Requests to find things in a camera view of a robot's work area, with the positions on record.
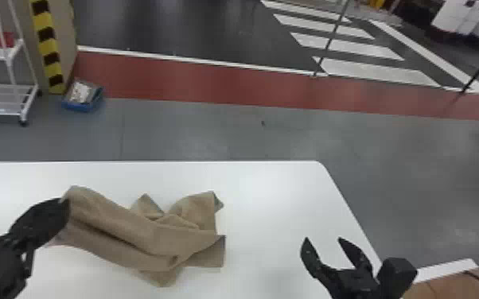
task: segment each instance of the dark floor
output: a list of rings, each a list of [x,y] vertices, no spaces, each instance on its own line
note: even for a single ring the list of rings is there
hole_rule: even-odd
[[[303,48],[291,32],[329,37],[329,32],[281,25],[273,14],[334,24],[334,20],[270,10],[260,0],[126,0],[75,2],[78,44],[218,60],[241,64],[320,71],[311,56],[346,62],[417,70],[444,87],[463,83],[369,21],[352,19],[348,27],[365,30],[373,40],[337,34],[341,41],[386,47],[404,61],[350,52]],[[362,72],[360,66],[354,66]]]
[[[78,45],[318,69],[259,0],[87,0],[74,10]]]
[[[381,258],[479,264],[477,121],[126,99],[87,115],[55,100],[28,128],[0,123],[0,161],[317,160]]]
[[[408,24],[404,24],[398,30],[470,76],[479,69],[479,45],[467,44],[463,41],[442,43],[432,41],[425,36],[423,30]]]

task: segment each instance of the yellow and black striped pole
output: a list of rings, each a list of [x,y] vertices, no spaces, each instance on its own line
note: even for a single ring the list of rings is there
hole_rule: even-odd
[[[29,0],[32,10],[33,28],[39,39],[39,53],[43,60],[43,69],[49,80],[49,92],[65,92],[65,80],[60,63],[60,53],[54,30],[53,18],[48,0]]]

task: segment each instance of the white table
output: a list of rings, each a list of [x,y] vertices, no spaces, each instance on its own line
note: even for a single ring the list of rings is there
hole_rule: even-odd
[[[186,268],[157,288],[82,250],[42,248],[21,298],[329,298],[299,258],[308,236],[322,260],[351,264],[342,236],[380,260],[325,168],[313,161],[0,163],[0,234],[31,205],[72,184],[128,207],[147,192],[168,208],[188,194],[214,190],[224,202],[218,231],[227,235],[224,268]]]

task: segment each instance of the white floor marking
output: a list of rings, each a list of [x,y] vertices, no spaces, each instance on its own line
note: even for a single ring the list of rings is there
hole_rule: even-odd
[[[421,46],[417,42],[413,41],[412,39],[406,37],[404,34],[400,33],[399,31],[393,29],[390,25],[385,24],[380,21],[371,21],[370,22],[377,26],[379,29],[383,30],[385,33],[391,35],[398,41],[404,43],[408,48],[415,50],[418,54],[425,57],[429,60],[432,64],[435,64],[439,68],[441,68],[444,72],[452,75],[455,79],[459,80],[463,84],[468,83],[470,80],[470,76],[466,73],[461,71],[460,69],[456,68],[454,65],[450,64],[449,62],[442,59],[440,56],[434,54],[433,52],[429,51],[425,47]],[[472,89],[474,91],[479,92],[479,82],[475,81],[472,84]]]
[[[414,280],[414,283],[427,282],[432,279],[443,278],[444,276],[477,268],[479,268],[479,266],[470,258],[423,267],[418,269],[418,276]]]
[[[284,25],[314,29],[314,30],[319,30],[324,32],[332,32],[334,30],[333,24],[324,23],[322,21],[311,21],[311,20],[306,20],[299,17],[285,16],[283,14],[275,14],[275,17],[277,18],[278,21],[280,21]],[[362,38],[368,38],[370,40],[375,39],[369,33],[365,32],[364,30],[360,28],[348,27],[344,25],[341,25],[338,28],[337,32],[339,34],[349,35],[352,37],[362,37]]]
[[[267,67],[267,66],[256,65],[256,64],[239,64],[239,63],[227,62],[227,61],[208,60],[208,59],[190,58],[190,57],[182,57],[182,56],[171,56],[171,55],[135,52],[135,51],[123,51],[123,50],[106,49],[106,48],[96,48],[96,47],[90,47],[86,45],[79,45],[78,51],[129,56],[129,57],[152,58],[157,60],[173,60],[173,61],[180,61],[180,62],[188,62],[192,64],[210,64],[210,65],[218,65],[218,66],[231,67],[231,68],[247,68],[247,69],[254,69],[258,71],[267,71],[267,72],[285,72],[290,74],[299,74],[299,75],[307,75],[307,76],[311,76],[313,74],[313,71],[306,71],[306,70],[294,69],[294,68],[276,68],[276,67]]]
[[[331,13],[329,11],[323,11],[323,10],[314,10],[311,8],[306,8],[303,6],[294,6],[291,4],[286,4],[282,2],[272,2],[272,1],[264,1],[262,0],[262,3],[269,8],[275,9],[275,10],[283,10],[283,11],[288,11],[291,13],[297,13],[297,14],[307,14],[309,16],[315,16],[315,17],[323,17],[331,20],[337,20],[340,17],[340,14],[335,14]],[[343,22],[350,23],[351,21],[344,17],[342,19]]]
[[[328,58],[323,60],[321,67],[327,74],[334,76],[440,87],[424,73],[406,68],[392,68]]]
[[[302,46],[316,49],[324,49],[327,45],[327,41],[329,41],[326,37],[316,37],[309,34],[291,33],[291,35]],[[333,42],[330,43],[329,50],[404,61],[401,56],[397,55],[397,53],[390,48],[352,41],[333,40]]]
[[[460,88],[460,87],[446,87],[446,86],[444,86],[443,88],[444,88],[445,90],[447,90],[447,91],[455,91],[455,92],[460,92],[460,91],[462,91],[462,88]],[[471,89],[471,88],[468,89],[468,90],[466,91],[466,93],[479,95],[479,91],[474,91],[474,90]]]

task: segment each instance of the crosswalk stripe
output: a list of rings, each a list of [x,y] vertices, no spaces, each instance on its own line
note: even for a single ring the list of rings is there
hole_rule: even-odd
[[[401,32],[393,29],[391,26],[380,22],[380,21],[370,21],[373,25],[377,26],[379,29],[383,30],[386,34],[394,37],[396,40],[404,43],[409,49],[416,51],[419,55],[423,56],[425,59],[429,60],[432,64],[435,64],[437,67],[441,68],[444,72],[452,75],[453,78],[459,80],[461,83],[466,84],[470,80],[470,76],[465,72],[461,71],[454,65],[445,61],[440,56],[434,54],[429,49],[423,47],[412,39],[408,38]],[[479,81],[474,81],[472,88],[476,91],[479,91]]]
[[[334,76],[440,87],[420,71],[325,58],[321,68]]]
[[[324,49],[329,41],[326,37],[316,37],[314,35],[302,34],[302,33],[291,33],[291,35],[297,40],[299,44],[305,47]],[[396,52],[392,51],[390,48],[379,46],[379,45],[368,45],[362,43],[356,43],[352,41],[341,41],[333,40],[329,47],[330,51],[338,52],[349,52],[353,54],[365,55],[365,56],[374,56],[380,58],[388,58],[394,60],[404,59],[397,55]]]
[[[324,23],[322,21],[311,21],[311,20],[306,20],[299,17],[290,17],[283,14],[275,14],[275,17],[277,18],[278,21],[280,21],[284,25],[314,29],[314,30],[325,31],[325,32],[332,32],[334,30],[333,24]],[[368,38],[370,40],[375,39],[369,33],[367,33],[366,31],[360,28],[348,27],[345,25],[341,25],[338,28],[337,33],[343,34],[343,35],[349,35],[352,37]]]
[[[286,4],[282,2],[273,2],[273,1],[265,1],[262,0],[262,3],[271,9],[275,10],[283,10],[283,11],[288,11],[291,13],[297,13],[297,14],[307,14],[309,16],[314,16],[314,17],[323,17],[331,20],[337,20],[340,17],[340,14],[335,14],[331,13],[329,11],[322,11],[322,10],[314,10],[311,8],[306,8],[302,6],[294,6],[291,4]],[[350,23],[351,21],[344,17],[342,19],[343,22]]]

